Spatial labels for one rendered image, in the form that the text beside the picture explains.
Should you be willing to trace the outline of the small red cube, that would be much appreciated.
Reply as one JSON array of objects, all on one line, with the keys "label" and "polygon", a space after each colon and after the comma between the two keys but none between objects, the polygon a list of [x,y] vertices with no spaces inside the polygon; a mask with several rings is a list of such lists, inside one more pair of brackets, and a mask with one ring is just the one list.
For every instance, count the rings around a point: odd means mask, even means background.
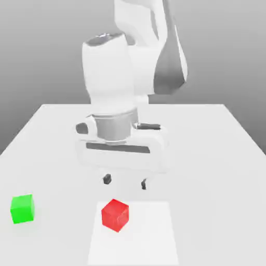
[{"label": "small red cube", "polygon": [[101,210],[101,219],[105,227],[119,232],[129,221],[129,206],[116,199],[112,199]]}]

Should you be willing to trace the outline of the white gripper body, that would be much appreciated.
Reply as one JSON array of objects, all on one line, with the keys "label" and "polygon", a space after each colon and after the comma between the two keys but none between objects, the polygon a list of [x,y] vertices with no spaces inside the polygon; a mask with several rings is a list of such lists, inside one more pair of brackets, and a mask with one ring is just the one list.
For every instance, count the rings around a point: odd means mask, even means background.
[{"label": "white gripper body", "polygon": [[75,134],[79,161],[91,168],[165,173],[168,162],[168,130],[132,129],[126,140],[106,142],[91,134]]}]

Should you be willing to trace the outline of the small green cube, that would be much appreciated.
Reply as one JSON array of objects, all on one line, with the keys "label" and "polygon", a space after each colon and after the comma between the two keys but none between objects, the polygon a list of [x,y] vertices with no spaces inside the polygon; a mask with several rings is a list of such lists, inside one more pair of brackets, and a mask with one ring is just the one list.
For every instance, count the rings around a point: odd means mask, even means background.
[{"label": "small green cube", "polygon": [[14,224],[33,221],[35,217],[33,195],[14,196],[11,201],[10,213]]}]

